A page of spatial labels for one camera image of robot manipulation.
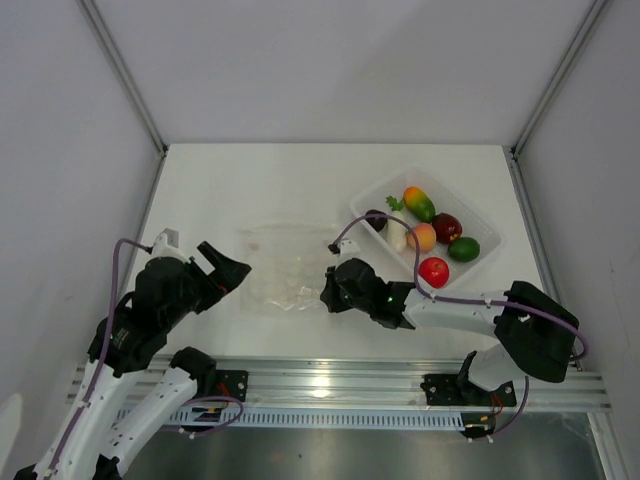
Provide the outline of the green lime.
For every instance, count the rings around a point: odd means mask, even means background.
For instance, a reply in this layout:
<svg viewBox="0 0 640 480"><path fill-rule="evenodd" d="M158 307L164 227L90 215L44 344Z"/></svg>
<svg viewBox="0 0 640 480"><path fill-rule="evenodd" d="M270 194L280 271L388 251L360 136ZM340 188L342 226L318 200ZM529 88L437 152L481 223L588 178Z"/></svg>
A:
<svg viewBox="0 0 640 480"><path fill-rule="evenodd" d="M480 253L480 244L472 237L456 238L447 248L448 256L460 263L472 262L479 257Z"/></svg>

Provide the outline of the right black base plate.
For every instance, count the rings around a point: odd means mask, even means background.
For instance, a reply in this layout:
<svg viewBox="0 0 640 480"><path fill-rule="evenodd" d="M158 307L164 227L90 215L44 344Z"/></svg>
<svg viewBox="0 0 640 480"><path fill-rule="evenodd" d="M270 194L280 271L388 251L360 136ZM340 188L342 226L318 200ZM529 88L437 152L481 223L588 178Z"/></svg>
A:
<svg viewBox="0 0 640 480"><path fill-rule="evenodd" d="M429 406L515 407L515 388L507 382L493 391L483 390L457 374L425 374L420 388Z"/></svg>

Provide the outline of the dark purple fruit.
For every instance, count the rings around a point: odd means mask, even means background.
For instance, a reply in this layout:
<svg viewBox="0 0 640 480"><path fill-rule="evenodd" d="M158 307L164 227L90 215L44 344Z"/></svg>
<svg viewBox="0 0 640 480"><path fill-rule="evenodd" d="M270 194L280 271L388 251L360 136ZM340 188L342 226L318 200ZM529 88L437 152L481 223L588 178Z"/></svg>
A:
<svg viewBox="0 0 640 480"><path fill-rule="evenodd" d="M380 233L387 225L387 214L376 209L371 209L365 213L365 220L376 232Z"/></svg>

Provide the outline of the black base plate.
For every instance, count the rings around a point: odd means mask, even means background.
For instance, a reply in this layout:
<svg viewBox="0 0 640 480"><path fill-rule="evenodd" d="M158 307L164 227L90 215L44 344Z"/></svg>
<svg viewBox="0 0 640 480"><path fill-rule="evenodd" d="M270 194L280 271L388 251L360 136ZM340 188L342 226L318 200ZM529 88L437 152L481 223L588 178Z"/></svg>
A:
<svg viewBox="0 0 640 480"><path fill-rule="evenodd" d="M493 391L483 390L457 374L425 374L420 388L429 406L515 407L515 388L507 382Z"/></svg>
<svg viewBox="0 0 640 480"><path fill-rule="evenodd" d="M214 396L226 396L245 401L249 386L249 372L246 370L217 370L213 389Z"/></svg>

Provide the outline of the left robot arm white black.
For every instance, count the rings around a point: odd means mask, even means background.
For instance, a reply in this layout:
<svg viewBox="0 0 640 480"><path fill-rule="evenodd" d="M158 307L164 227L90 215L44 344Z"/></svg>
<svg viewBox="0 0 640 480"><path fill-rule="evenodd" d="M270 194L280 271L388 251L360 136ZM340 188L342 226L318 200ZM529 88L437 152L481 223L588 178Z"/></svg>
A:
<svg viewBox="0 0 640 480"><path fill-rule="evenodd" d="M189 314L209 310L238 288L249 265L232 260L208 242L198 247L212 265L206 273L161 233L146 248L150 258L132 291L112 293L107 317L88 349L85 374L71 410L39 462L18 479L120 479L147 442L181 407L195 403L244 407L228 394L216 362L193 347L179 350L154 389L123 419L117 414L129 392L165 346L169 333Z"/></svg>

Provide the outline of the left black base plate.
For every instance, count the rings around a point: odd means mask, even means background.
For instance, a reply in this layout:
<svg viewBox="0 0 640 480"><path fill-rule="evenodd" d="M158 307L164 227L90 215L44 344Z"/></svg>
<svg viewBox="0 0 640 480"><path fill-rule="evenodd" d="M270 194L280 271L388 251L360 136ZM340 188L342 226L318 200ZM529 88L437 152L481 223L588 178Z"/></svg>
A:
<svg viewBox="0 0 640 480"><path fill-rule="evenodd" d="M214 396L226 396L245 401L249 386L249 372L246 370L217 370L213 389Z"/></svg>

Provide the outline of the dark red apple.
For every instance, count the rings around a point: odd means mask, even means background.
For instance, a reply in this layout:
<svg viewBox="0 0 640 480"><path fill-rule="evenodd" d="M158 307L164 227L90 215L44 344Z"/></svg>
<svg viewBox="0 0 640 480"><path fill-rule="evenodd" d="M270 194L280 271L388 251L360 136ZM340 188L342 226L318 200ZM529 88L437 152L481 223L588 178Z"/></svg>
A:
<svg viewBox="0 0 640 480"><path fill-rule="evenodd" d="M434 216L431 225L436 233L439 243L450 244L460 238L463 233L460 221L448 213L440 213Z"/></svg>

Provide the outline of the white radish with leaves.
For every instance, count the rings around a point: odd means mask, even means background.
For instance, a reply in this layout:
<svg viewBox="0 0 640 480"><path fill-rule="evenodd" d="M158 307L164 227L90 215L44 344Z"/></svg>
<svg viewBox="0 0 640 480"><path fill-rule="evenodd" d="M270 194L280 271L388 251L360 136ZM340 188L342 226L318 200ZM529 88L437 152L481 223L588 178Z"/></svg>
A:
<svg viewBox="0 0 640 480"><path fill-rule="evenodd" d="M386 241L396 253L401 253L407 246L404 202L393 196L387 196L386 204L390 208L392 217L392 220L387 221Z"/></svg>

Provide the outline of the right aluminium frame post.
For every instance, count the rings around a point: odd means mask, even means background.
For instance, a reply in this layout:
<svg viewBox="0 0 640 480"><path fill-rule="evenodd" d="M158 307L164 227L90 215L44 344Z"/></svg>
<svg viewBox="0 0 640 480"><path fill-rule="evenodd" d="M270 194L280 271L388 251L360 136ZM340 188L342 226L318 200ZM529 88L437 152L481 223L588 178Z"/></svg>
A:
<svg viewBox="0 0 640 480"><path fill-rule="evenodd" d="M524 152L536 129L553 105L555 98L559 95L572 71L577 66L579 59L586 51L592 36L612 4L613 1L610 0L595 0L589 3L586 13L578 23L551 76L538 96L532 111L527 116L514 144L510 148L511 156L515 160L518 160Z"/></svg>

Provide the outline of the orange green mango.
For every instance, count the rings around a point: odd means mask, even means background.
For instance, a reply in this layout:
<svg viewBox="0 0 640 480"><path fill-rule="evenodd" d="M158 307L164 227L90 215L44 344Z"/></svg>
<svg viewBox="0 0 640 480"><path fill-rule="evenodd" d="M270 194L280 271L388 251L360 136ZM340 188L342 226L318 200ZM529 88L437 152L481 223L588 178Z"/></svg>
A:
<svg viewBox="0 0 640 480"><path fill-rule="evenodd" d="M436 215L432 200L418 187L410 186L403 193L405 207L421 222L431 223Z"/></svg>

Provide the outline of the clear zip top bag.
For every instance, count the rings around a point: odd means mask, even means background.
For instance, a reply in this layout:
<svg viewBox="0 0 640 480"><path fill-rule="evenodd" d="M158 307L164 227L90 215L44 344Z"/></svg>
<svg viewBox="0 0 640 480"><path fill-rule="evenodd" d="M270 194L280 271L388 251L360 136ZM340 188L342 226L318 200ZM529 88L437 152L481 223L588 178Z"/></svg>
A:
<svg viewBox="0 0 640 480"><path fill-rule="evenodd" d="M334 264L333 225L271 223L236 232L236 250L251 272L240 287L240 308L262 316L292 316L323 306L326 269Z"/></svg>

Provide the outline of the left aluminium frame post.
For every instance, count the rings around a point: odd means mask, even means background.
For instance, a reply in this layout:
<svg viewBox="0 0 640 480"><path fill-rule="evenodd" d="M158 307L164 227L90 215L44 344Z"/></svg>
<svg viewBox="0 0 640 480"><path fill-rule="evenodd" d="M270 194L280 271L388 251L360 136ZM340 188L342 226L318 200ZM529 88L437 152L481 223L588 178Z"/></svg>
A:
<svg viewBox="0 0 640 480"><path fill-rule="evenodd" d="M143 95L97 2L78 0L76 4L94 35L98 47L102 51L134 114L153 145L154 150L157 152L159 158L163 158L168 150L168 146L162 138L156 122L147 107Z"/></svg>

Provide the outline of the aluminium mounting rail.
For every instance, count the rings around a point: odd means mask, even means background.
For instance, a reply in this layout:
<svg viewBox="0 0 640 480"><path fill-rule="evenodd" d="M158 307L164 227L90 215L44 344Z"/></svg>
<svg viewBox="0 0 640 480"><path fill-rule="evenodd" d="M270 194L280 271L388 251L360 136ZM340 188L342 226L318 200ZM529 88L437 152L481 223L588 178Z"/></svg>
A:
<svg viewBox="0 0 640 480"><path fill-rule="evenodd" d="M454 374L460 364L434 361L220 358L220 370L249 374L246 404L265 408L409 410L424 407L426 374ZM561 384L532 379L526 412L609 412L599 373L571 370Z"/></svg>

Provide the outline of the red tomato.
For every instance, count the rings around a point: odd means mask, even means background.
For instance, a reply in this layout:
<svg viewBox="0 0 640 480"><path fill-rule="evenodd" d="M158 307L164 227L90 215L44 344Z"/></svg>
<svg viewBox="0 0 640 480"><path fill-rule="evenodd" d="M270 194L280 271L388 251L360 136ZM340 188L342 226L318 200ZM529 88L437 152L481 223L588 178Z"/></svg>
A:
<svg viewBox="0 0 640 480"><path fill-rule="evenodd" d="M443 259L439 257L429 257L420 263L418 274L429 286L440 289L448 283L450 269Z"/></svg>

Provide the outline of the aluminium frame post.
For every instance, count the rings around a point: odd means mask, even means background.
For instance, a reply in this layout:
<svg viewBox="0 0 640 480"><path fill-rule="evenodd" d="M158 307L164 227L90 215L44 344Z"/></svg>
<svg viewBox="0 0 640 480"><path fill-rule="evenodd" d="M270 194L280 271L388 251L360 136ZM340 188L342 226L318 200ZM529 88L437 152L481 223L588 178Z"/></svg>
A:
<svg viewBox="0 0 640 480"><path fill-rule="evenodd" d="M94 35L98 47L102 51L134 114L153 145L154 150L157 152L159 158L163 158L168 150L168 146L162 138L156 122L147 107L143 95L97 2L78 0L76 4Z"/></svg>
<svg viewBox="0 0 640 480"><path fill-rule="evenodd" d="M538 96L532 111L527 116L514 144L510 148L511 156L515 160L518 160L524 152L536 129L553 105L555 98L559 95L572 71L577 66L579 59L586 51L592 36L612 4L613 1L610 0L595 0L589 3L586 13L578 23L551 76Z"/></svg>

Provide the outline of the orange peach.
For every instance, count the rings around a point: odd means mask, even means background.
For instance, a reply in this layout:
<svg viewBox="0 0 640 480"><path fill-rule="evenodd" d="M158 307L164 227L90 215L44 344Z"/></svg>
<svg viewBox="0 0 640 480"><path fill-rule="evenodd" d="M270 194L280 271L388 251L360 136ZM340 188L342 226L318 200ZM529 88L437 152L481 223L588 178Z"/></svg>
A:
<svg viewBox="0 0 640 480"><path fill-rule="evenodd" d="M407 245L420 253L431 252L437 243L437 235L429 223L421 223L411 228L406 234Z"/></svg>

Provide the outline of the white plastic basket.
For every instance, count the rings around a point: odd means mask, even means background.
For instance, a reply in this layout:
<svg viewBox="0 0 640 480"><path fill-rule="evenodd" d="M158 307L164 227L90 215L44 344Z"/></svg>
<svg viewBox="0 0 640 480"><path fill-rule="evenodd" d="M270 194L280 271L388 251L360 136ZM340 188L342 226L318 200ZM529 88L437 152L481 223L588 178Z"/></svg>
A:
<svg viewBox="0 0 640 480"><path fill-rule="evenodd" d="M494 261L505 239L453 186L423 166L408 166L357 193L356 217L383 213L364 228L389 256L434 288L459 288Z"/></svg>

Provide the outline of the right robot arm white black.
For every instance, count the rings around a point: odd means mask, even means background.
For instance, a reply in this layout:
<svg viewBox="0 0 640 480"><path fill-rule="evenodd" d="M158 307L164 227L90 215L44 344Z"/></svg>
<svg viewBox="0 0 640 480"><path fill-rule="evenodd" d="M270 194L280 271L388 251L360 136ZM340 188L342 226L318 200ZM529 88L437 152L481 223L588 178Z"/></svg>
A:
<svg viewBox="0 0 640 480"><path fill-rule="evenodd" d="M469 353L455 374L424 375L430 406L513 407L516 380L565 380L579 338L578 320L524 281L504 292L442 295L417 282L385 281L358 258L328 268L325 278L320 299L331 313L358 310L387 329L442 328L495 340Z"/></svg>

